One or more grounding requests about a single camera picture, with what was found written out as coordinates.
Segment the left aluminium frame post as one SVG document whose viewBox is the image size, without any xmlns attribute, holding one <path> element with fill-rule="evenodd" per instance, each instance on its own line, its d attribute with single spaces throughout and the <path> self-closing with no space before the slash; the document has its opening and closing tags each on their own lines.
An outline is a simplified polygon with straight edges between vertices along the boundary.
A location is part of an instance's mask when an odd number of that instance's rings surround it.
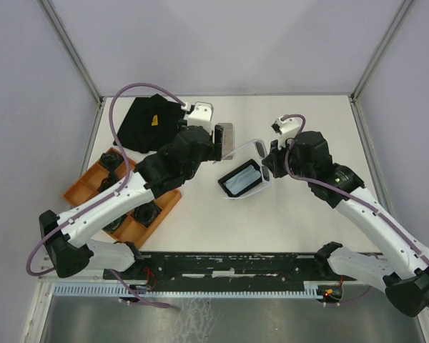
<svg viewBox="0 0 429 343">
<path fill-rule="evenodd" d="M 50 0 L 37 0 L 36 1 L 43 11 L 45 17 L 48 19 L 54 33 L 63 46 L 67 56 L 71 60 L 77 73 L 81 77 L 85 87 L 88 89 L 91 97 L 96 103 L 101 103 L 103 96 L 100 94 L 97 86 L 95 85 L 90 73 L 88 72 L 81 55 L 77 51 L 68 31 L 62 21 L 62 18 L 57 13 L 53 1 Z"/>
</svg>

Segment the black item in tray rear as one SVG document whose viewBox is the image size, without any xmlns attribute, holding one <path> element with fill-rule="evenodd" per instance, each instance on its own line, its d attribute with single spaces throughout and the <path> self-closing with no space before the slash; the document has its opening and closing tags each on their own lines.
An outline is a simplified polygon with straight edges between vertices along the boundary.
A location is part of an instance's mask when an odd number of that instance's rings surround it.
<svg viewBox="0 0 429 343">
<path fill-rule="evenodd" d="M 112 172 L 117 169 L 124 161 L 121 154 L 116 151 L 108 151 L 101 155 L 99 163 L 108 171 Z"/>
</svg>

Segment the black item in tray middle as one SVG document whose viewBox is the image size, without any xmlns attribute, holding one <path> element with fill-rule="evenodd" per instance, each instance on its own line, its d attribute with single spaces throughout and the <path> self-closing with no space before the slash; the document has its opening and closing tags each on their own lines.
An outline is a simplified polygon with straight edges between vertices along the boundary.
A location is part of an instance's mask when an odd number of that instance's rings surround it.
<svg viewBox="0 0 429 343">
<path fill-rule="evenodd" d="M 119 181 L 118 176 L 114 172 L 109 172 L 108 175 L 101 181 L 97 191 L 99 193 L 104 192 L 111 186 L 114 186 Z"/>
</svg>

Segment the black folded cloth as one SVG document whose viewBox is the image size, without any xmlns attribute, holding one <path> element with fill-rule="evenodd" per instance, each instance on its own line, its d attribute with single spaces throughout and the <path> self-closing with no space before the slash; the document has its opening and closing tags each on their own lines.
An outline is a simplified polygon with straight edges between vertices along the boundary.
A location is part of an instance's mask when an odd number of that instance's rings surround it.
<svg viewBox="0 0 429 343">
<path fill-rule="evenodd" d="M 185 112 L 181 106 L 155 94 L 132 102 L 117 137 L 125 149 L 146 154 L 173 142 Z"/>
</svg>

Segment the black rectangular case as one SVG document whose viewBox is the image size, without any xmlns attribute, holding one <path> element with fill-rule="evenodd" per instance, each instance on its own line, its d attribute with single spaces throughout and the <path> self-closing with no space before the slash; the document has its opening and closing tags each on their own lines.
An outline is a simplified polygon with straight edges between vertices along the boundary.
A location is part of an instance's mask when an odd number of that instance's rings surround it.
<svg viewBox="0 0 429 343">
<path fill-rule="evenodd" d="M 244 199 L 271 185 L 268 173 L 254 159 L 249 159 L 217 180 L 225 199 Z"/>
</svg>

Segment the lavender sunglasses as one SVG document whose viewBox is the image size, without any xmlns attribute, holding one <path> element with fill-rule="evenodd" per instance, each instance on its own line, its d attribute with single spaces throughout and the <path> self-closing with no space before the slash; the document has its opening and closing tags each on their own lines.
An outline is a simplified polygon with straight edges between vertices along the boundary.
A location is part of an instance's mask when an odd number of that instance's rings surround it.
<svg viewBox="0 0 429 343">
<path fill-rule="evenodd" d="M 263 140 L 252 139 L 250 141 L 247 141 L 244 144 L 240 145 L 238 148 L 236 148 L 232 153 L 233 153 L 233 155 L 235 155 L 240 150 L 245 149 L 245 148 L 249 148 L 250 146 L 252 146 L 254 148 L 255 153 L 256 153 L 255 157 L 251 158 L 251 159 L 254 159 L 260 166 L 264 167 L 264 169 L 265 169 L 264 173 L 269 174 L 269 178 L 270 178 L 270 181 L 272 184 L 272 177 L 270 176 L 270 172 L 269 172 L 268 168 L 262 164 L 262 160 L 267 156 L 267 148 L 266 148 Z"/>
</svg>

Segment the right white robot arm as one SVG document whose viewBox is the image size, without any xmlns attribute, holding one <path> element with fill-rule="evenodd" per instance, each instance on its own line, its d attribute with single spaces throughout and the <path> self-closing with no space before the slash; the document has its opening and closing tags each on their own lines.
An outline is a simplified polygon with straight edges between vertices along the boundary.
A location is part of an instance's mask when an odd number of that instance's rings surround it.
<svg viewBox="0 0 429 343">
<path fill-rule="evenodd" d="M 318 131 L 276 139 L 262 163 L 274 178 L 289 176 L 349 219 L 380 250 L 385 261 L 356 253 L 337 242 L 318 251 L 314 271 L 321 279 L 339 274 L 382 291 L 408 317 L 429 307 L 429 247 L 386 211 L 349 167 L 333 162 Z"/>
</svg>

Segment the aluminium frame post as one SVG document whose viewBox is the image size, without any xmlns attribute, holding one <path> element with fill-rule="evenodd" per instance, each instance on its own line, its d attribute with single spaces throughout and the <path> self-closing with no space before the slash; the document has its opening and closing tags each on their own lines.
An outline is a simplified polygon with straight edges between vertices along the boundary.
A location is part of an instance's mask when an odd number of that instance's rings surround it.
<svg viewBox="0 0 429 343">
<path fill-rule="evenodd" d="M 359 81 L 357 82 L 355 88 L 350 95 L 350 99 L 352 102 L 357 101 L 364 93 L 368 83 L 372 79 L 376 69 L 380 65 L 380 62 L 382 61 L 383 57 L 386 55 L 388 48 L 394 41 L 401 26 L 407 19 L 414 5 L 414 0 L 401 1 L 398 10 L 396 11 L 392 21 L 387 27 L 378 45 L 375 47 L 373 55 L 370 57 L 369 62 L 364 69 L 364 72 L 362 73 Z"/>
<path fill-rule="evenodd" d="M 36 1 L 43 11 L 45 17 L 48 19 L 54 33 L 63 46 L 67 56 L 71 60 L 77 73 L 81 77 L 85 87 L 88 89 L 91 97 L 96 103 L 101 103 L 103 96 L 100 94 L 97 86 L 95 85 L 90 73 L 88 72 L 81 55 L 77 51 L 68 31 L 62 21 L 62 18 L 57 13 L 53 1 L 50 0 L 37 0 Z"/>
</svg>

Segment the blue cloth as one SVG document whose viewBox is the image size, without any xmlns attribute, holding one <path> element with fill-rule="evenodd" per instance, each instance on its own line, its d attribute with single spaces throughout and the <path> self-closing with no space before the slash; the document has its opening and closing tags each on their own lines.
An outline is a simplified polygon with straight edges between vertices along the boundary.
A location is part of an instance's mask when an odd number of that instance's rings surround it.
<svg viewBox="0 0 429 343">
<path fill-rule="evenodd" d="M 233 196 L 237 196 L 249 185 L 261 181 L 261 173 L 253 165 L 248 165 L 225 182 L 225 187 Z"/>
</svg>

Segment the black round item in tray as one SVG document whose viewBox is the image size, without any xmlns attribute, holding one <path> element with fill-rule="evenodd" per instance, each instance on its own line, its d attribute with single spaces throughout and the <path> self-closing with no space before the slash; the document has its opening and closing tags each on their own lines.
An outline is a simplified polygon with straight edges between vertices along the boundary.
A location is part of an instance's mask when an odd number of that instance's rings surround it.
<svg viewBox="0 0 429 343">
<path fill-rule="evenodd" d="M 158 217 L 160 212 L 161 212 L 161 209 L 157 206 L 157 204 L 154 201 L 152 201 L 135 208 L 132 216 L 142 226 L 148 228 L 153 223 L 153 221 Z"/>
</svg>

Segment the orange divided tray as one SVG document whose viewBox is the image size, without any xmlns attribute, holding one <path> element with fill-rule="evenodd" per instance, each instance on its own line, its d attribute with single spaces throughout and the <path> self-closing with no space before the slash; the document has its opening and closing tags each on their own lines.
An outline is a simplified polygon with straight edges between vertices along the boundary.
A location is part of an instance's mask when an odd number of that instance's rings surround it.
<svg viewBox="0 0 429 343">
<path fill-rule="evenodd" d="M 71 206 L 78 207 L 121 181 L 125 174 L 126 164 L 122 155 L 111 147 L 65 191 L 63 198 Z M 181 198 L 178 189 L 169 191 L 117 217 L 93 238 L 110 237 L 114 241 L 132 242 L 140 248 Z"/>
</svg>

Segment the grey glasses case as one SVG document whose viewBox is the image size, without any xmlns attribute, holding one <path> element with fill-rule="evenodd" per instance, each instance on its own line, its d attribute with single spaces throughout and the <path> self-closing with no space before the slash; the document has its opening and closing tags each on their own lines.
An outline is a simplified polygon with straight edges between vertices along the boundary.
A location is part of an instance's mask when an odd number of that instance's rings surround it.
<svg viewBox="0 0 429 343">
<path fill-rule="evenodd" d="M 233 160 L 235 149 L 235 130 L 233 123 L 219 123 L 222 127 L 222 158 Z"/>
</svg>

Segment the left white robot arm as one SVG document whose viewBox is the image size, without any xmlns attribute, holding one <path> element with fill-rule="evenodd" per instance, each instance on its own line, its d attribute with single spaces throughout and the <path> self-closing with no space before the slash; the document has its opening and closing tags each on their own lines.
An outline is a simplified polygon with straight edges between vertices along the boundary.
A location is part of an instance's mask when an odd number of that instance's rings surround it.
<svg viewBox="0 0 429 343">
<path fill-rule="evenodd" d="M 93 235 L 127 212 L 154 201 L 193 179 L 201 163 L 222 157 L 220 125 L 208 133 L 201 126 L 187 126 L 171 144 L 146 156 L 123 179 L 77 208 L 39 216 L 43 246 L 60 278 L 84 269 L 113 269 L 135 279 L 144 262 L 130 242 L 96 242 Z"/>
</svg>

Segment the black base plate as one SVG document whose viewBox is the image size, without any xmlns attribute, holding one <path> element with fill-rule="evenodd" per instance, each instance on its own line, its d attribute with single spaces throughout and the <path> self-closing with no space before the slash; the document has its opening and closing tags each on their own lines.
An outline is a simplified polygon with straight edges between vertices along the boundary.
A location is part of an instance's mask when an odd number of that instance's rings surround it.
<svg viewBox="0 0 429 343">
<path fill-rule="evenodd" d="M 247 252 L 145 252 L 144 260 L 120 272 L 127 282 L 151 287 L 171 281 L 189 284 L 193 279 L 254 280 L 260 284 L 339 282 L 340 276 L 314 254 Z"/>
</svg>

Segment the black coiled item in tray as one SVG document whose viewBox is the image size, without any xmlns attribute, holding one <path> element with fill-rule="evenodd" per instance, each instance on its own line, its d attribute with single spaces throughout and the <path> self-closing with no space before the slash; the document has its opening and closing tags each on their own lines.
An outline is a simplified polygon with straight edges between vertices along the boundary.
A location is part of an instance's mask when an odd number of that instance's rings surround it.
<svg viewBox="0 0 429 343">
<path fill-rule="evenodd" d="M 126 218 L 127 218 L 126 214 L 121 215 L 120 217 L 115 219 L 113 222 L 106 225 L 103 228 L 103 230 L 106 232 L 109 232 L 110 234 L 114 233 Z"/>
</svg>

